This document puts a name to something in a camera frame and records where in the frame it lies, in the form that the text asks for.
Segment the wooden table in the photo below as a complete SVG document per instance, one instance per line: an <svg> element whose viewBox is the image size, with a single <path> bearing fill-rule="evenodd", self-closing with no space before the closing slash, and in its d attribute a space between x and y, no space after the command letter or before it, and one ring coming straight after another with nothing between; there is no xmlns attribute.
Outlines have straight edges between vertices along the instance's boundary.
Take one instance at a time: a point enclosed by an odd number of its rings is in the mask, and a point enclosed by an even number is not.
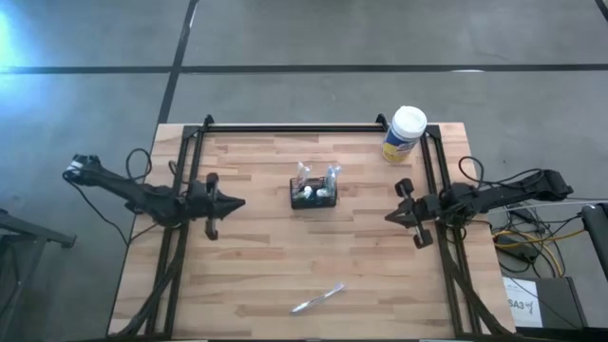
<svg viewBox="0 0 608 342"><path fill-rule="evenodd" d="M159 126L147 182L172 183L167 163L177 159L182 127ZM457 166L470 154L465 127L441 123L441 130L451 180L465 181ZM174 337L453 337L437 244L417 250L411 230L383 219L400 201L393 190L400 179L412 178L415 197L428 192L420 146L406 162L389 164L380 153L383 138L381 133L206 134L199 179L217 172L221 191L247 204L218 222L217 241L205 236L204 219L191 224ZM342 165L335 208L291 209L288 181L297 162L311 164L314 176L324 175L330 163ZM474 174L471 164L465 167ZM151 223L138 217L133 234ZM428 229L434 235L432 224ZM475 290L514 331L489 229L471 224L467 231ZM153 230L129 247L110 332L122 328L149 295L161 240L162 229ZM337 282L347 290L290 316L291 308ZM462 296L460 302L467 326Z"/></svg>

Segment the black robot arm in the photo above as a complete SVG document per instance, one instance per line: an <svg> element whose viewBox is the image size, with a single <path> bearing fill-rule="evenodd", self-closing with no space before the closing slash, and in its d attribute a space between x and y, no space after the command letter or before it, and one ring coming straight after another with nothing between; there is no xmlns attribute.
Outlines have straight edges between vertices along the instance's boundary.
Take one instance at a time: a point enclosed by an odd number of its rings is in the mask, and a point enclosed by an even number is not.
<svg viewBox="0 0 608 342"><path fill-rule="evenodd" d="M133 213L146 213L164 227L208 218L205 233L210 239L218 239L214 219L223 219L245 204L244 199L223 195L218 190L219 177L215 173L207 175L205 184L195 180L189 191L179 196L167 186L138 184L108 171L97 156L74 156L63 177L74 185L99 186L125 199L124 206Z"/></svg>
<svg viewBox="0 0 608 342"><path fill-rule="evenodd" d="M432 243L430 233L422 227L425 220L439 220L446 226L460 227L473 219L477 214L504 205L515 204L523 200L564 200L572 194L560 173L553 170L540 170L522 180L500 185L490 185L480 189L466 183L452 183L439 194L439 197L427 195L413 199L413 186L410 179L403 179L395 184L397 195L406 198L399 208L385 217L385 220L416 227L415 242L418 248Z"/></svg>

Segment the black metal frame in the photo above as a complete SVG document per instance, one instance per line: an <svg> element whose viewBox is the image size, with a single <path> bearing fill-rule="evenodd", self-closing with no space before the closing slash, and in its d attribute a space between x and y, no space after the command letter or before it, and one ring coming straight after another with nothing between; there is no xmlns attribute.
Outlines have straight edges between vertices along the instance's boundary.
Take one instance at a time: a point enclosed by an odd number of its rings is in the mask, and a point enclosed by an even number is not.
<svg viewBox="0 0 608 342"><path fill-rule="evenodd" d="M3 301L0 313L0 341L4 341L9 332L13 315L19 306L21 293L27 286L38 266L40 257L47 242L59 243L62 248L71 248L76 240L75 235L67 235L50 228L11 216L0 209L0 230L11 232L11 235L1 236L0 257L4 258L12 252L15 285L6 301Z"/></svg>
<svg viewBox="0 0 608 342"><path fill-rule="evenodd" d="M192 138L196 138L194 156L189 176L189 181L192 182L198 175L200 157L202 155L202 143L205 133L257 133L257 132L284 132L284 133L302 133L302 132L371 132L382 133L386 132L389 125L385 117L380 114L376 118L375 123L371 124L214 124L211 116L207 116L205 122L201 126L187 125L183 128L181 135L180 153L177 162L177 172L173 181L173 191L178 194L181 190L183 170L185 167L186 153ZM437 186L435 184L435 176L431 162L431 156L428 148L428 139L433 139L435 143L439 169L441 171L442 184L444 188L449 187L449 174L447 171L447 160L443 148L441 131L439 126L431 124L427 127L427 133L421 137L420 144L423 153L425 170L427 174L428 191L432 194L437 194ZM167 267L169 260L169 249L171 239L175 231L179 231L178 244L176 252ZM106 340L123 341L123 340L166 340L171 339L173 334L173 326L175 322L175 314L178 303L178 294L180 290L181 268L184 262L185 247L188 237L189 223L184 222L177 228L165 228L162 236L159 261L157 265L157 273L155 275L154 290L146 299L142 309L136 314L131 322L131 329L127 333L110 335ZM489 340L501 340L502 334L508 333L504 328L501 329L498 321L492 320L493 316L484 306L481 299L472 290L470 271L466 262L465 246L458 235L454 237L456 249L456 263L447 245L447 228L442 223L436 223L437 244L442 260L443 273L446 282L447 302L450 309L450 317L456 338L482 338ZM467 310L470 318L471 333L464 332L463 320L460 315L458 297L456 295L456 281L467 299ZM157 332L157 320L159 301L162 293L171 284L169 292L168 305L166 309L165 322L161 332ZM482 317L485 317L484 322L488 326L491 333L497 336L483 335L479 321L478 311L483 311ZM135 335L145 321L145 330L143 335Z"/></svg>

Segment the white object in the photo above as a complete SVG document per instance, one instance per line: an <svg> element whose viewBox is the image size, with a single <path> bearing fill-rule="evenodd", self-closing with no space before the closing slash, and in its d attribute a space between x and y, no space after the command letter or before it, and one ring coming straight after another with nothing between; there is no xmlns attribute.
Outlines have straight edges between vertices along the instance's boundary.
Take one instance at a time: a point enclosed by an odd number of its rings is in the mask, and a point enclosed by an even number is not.
<svg viewBox="0 0 608 342"><path fill-rule="evenodd" d="M542 328L536 283L503 276L511 315L517 327Z"/></svg>
<svg viewBox="0 0 608 342"><path fill-rule="evenodd" d="M313 194L313 189L310 186L304 187L304 196L309 198Z"/></svg>
<svg viewBox="0 0 608 342"><path fill-rule="evenodd" d="M330 192L327 191L326 188L320 188L320 189L316 190L316 196L317 197L329 197Z"/></svg>
<svg viewBox="0 0 608 342"><path fill-rule="evenodd" d="M337 283L335 284L335 286L333 287L333 290L329 291L326 294L323 294L320 297L317 297L315 299L309 300L305 303L302 303L298 306L296 306L295 308L292 309L292 314L299 314L301 311L306 310L311 308L312 306L322 302L323 300L329 298L330 296L342 291L344 289L344 284L342 283Z"/></svg>
<svg viewBox="0 0 608 342"><path fill-rule="evenodd" d="M297 176L295 176L295 186L292 189L292 197L295 197L302 188L302 185L306 183L306 180L311 174L311 167L304 166L302 161L297 162Z"/></svg>
<svg viewBox="0 0 608 342"><path fill-rule="evenodd" d="M325 187L327 188L327 196L333 196L335 194L335 182L338 175L342 172L342 166L336 165L335 167L329 166L327 169L327 175L325 176Z"/></svg>
<svg viewBox="0 0 608 342"><path fill-rule="evenodd" d="M382 155L389 162L402 162L427 129L427 116L414 107L403 105L392 117L382 144Z"/></svg>

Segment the black container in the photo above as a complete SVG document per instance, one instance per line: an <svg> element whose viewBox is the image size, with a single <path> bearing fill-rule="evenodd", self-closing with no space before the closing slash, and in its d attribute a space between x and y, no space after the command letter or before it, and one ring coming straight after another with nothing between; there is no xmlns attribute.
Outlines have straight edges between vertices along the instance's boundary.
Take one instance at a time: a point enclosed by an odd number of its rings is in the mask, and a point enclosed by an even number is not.
<svg viewBox="0 0 608 342"><path fill-rule="evenodd" d="M318 197L316 195L316 190L323 188L323 184L325 183L325 177L319 178L309 178L306 179L304 185L302 185L298 189L298 193L304 191L306 186L310 186L313 189L313 192L307 199L294 199L292 193L294 192L294 188L296 187L296 179L289 180L289 197L290 202L292 203L292 209L312 209L312 208L330 208L334 207L337 198L338 198L338 188L335 186L335 192L333 196L329 197Z"/></svg>

